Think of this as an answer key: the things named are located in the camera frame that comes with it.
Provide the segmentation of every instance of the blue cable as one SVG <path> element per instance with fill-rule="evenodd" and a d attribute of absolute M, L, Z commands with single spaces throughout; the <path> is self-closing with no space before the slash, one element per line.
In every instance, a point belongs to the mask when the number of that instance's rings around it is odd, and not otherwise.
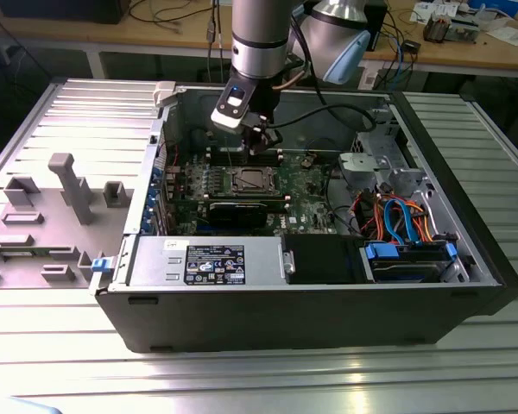
<path fill-rule="evenodd" d="M 384 224 L 386 226 L 386 230 L 388 231 L 388 233 L 390 233 L 399 242 L 399 244 L 401 244 L 401 245 L 405 244 L 403 239 L 401 239 L 401 237 L 397 233 L 395 233 L 394 230 L 391 227 L 391 221 L 389 219 L 389 211 L 390 211 L 391 205 L 393 203 L 398 203 L 399 206 L 401 207 L 401 209 L 403 210 L 403 216 L 405 218 L 405 227 L 407 229 L 407 235 L 408 235 L 409 240 L 411 242 L 417 242 L 419 239 L 418 239 L 418 235 L 414 231 L 413 219 L 411 217 L 411 213 L 408 210 L 408 208 L 405 205 L 405 203 L 403 203 L 401 200 L 397 200 L 395 198 L 392 198 L 384 206 L 384 208 L 383 208 L 383 222 L 384 222 Z"/>
<path fill-rule="evenodd" d="M 399 44 L 399 41 L 394 36 L 389 34 L 388 37 L 392 39 L 395 45 L 397 46 L 397 55 L 399 56 L 399 65 L 397 66 L 397 73 L 394 77 L 394 80 L 392 80 L 391 84 L 389 85 L 389 90 L 392 91 L 395 88 L 395 83 L 397 82 L 399 75 L 401 75 L 401 67 L 403 66 L 403 51 L 401 50 L 401 45 Z"/>

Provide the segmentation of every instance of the workbench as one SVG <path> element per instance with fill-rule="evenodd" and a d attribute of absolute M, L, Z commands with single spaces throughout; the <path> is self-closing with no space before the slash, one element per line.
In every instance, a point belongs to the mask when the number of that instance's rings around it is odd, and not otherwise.
<path fill-rule="evenodd" d="M 154 8 L 183 4 L 174 0 L 155 0 Z M 446 72 L 471 75 L 501 76 L 518 78 L 518 47 L 499 41 L 487 34 L 480 34 L 476 44 L 425 42 L 420 24 L 411 24 L 410 11 L 413 0 L 390 0 L 392 14 L 398 28 L 412 41 L 421 44 L 416 72 Z M 163 14 L 163 17 L 180 16 L 209 7 L 207 0 L 191 2 L 182 10 Z M 143 19 L 150 19 L 146 4 L 138 6 L 134 13 Z M 3 25 L 27 47 L 50 47 L 74 49 L 86 53 L 94 78 L 107 78 L 107 70 L 100 54 L 103 52 L 145 53 L 158 55 L 200 56 L 207 54 L 205 30 L 209 13 L 199 13 L 180 21 L 179 34 L 158 27 L 152 23 L 139 22 L 125 16 L 117 25 L 91 22 L 55 22 L 48 20 L 2 18 Z M 221 21 L 224 33 L 224 56 L 231 56 L 231 7 L 221 7 Z M 0 29 L 0 45 L 15 44 Z M 214 47 L 213 57 L 218 57 Z M 360 66 L 364 67 L 359 89 L 372 89 L 378 72 L 388 68 L 395 57 L 388 39 L 380 39 L 374 52 L 364 55 Z"/>
<path fill-rule="evenodd" d="M 91 188 L 111 179 L 135 188 L 137 173 L 123 169 L 142 162 L 157 117 L 154 88 L 80 79 L 50 85 L 0 155 L 0 186 L 12 173 L 58 185 L 50 173 L 35 171 L 46 170 L 50 153 L 61 150 L 84 168 L 94 166 L 87 172 Z M 500 133 L 483 132 L 496 127 L 474 115 L 475 103 L 406 96 L 518 272 L 514 146 Z M 3 203 L 0 192 L 0 210 Z M 64 414 L 518 411 L 518 299 L 492 317 L 468 319 L 435 345 L 134 354 L 87 288 L 0 288 L 0 395 Z"/>

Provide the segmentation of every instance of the metal slotted table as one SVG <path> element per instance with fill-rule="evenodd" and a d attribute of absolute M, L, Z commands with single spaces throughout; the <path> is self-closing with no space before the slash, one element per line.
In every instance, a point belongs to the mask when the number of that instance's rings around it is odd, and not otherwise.
<path fill-rule="evenodd" d="M 111 172 L 100 170 L 99 157 L 108 154 L 91 149 L 104 139 L 81 138 L 85 129 L 77 126 L 78 133 L 71 129 L 76 140 L 37 135 L 46 134 L 44 124 L 56 110 L 67 118 L 86 113 L 93 122 L 122 111 L 149 120 L 129 122 L 124 133 L 132 138 L 108 144 L 127 146 L 125 156 L 137 164 L 145 146 L 140 136 L 156 117 L 146 98 L 152 90 L 153 84 L 137 82 L 52 85 L 4 150 L 0 183 L 31 142 L 62 140 L 62 147 L 79 150 L 79 159 L 97 163 L 92 185 L 100 188 Z M 518 153 L 475 104 L 457 96 L 406 97 L 518 272 Z M 92 114 L 96 106 L 101 114 Z M 115 178 L 134 188 L 130 172 Z M 518 411 L 518 299 L 430 346 L 134 354 L 86 289 L 0 289 L 0 394 L 66 414 Z"/>

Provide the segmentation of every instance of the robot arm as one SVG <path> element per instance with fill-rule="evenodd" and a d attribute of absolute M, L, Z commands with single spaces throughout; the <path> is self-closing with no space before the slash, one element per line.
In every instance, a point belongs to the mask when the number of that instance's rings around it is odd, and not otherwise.
<path fill-rule="evenodd" d="M 365 0 L 325 0 L 300 25 L 313 63 L 324 81 L 342 84 L 363 57 L 370 35 L 364 30 Z M 266 127 L 280 101 L 287 52 L 305 61 L 298 41 L 288 44 L 295 0 L 234 0 L 232 5 L 232 68 L 212 113 L 219 128 L 243 135 L 255 155 L 280 142 Z"/>

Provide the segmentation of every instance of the wooden desk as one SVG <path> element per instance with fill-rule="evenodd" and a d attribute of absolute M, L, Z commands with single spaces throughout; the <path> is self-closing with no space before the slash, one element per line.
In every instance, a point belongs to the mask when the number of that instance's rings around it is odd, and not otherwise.
<path fill-rule="evenodd" d="M 414 0 L 389 1 L 397 26 L 408 39 L 422 45 L 415 71 L 518 77 L 518 47 L 510 46 L 487 34 L 480 34 L 477 44 L 425 42 L 422 39 L 424 26 L 408 21 L 410 11 L 407 9 L 414 6 Z M 182 0 L 154 0 L 155 9 L 179 4 L 183 4 Z M 162 16 L 180 16 L 206 9 L 209 5 L 208 0 L 194 0 L 184 9 L 171 10 Z M 146 3 L 138 6 L 134 13 L 141 18 L 150 19 Z M 203 12 L 180 21 L 179 34 L 152 23 L 139 22 L 130 16 L 125 16 L 117 25 L 11 18 L 2 18 L 2 22 L 23 45 L 83 50 L 87 54 L 94 77 L 105 78 L 106 70 L 99 58 L 101 52 L 205 56 L 205 28 L 209 15 L 208 12 Z M 228 58 L 231 48 L 231 7 L 221 7 L 221 20 L 224 32 L 223 49 L 227 50 L 225 55 Z M 0 44 L 13 44 L 1 29 Z M 218 56 L 218 50 L 214 48 L 212 54 Z M 394 57 L 395 53 L 388 41 L 380 39 L 376 50 L 364 55 L 361 66 L 366 70 L 360 87 L 371 88 L 377 72 L 389 67 Z"/>

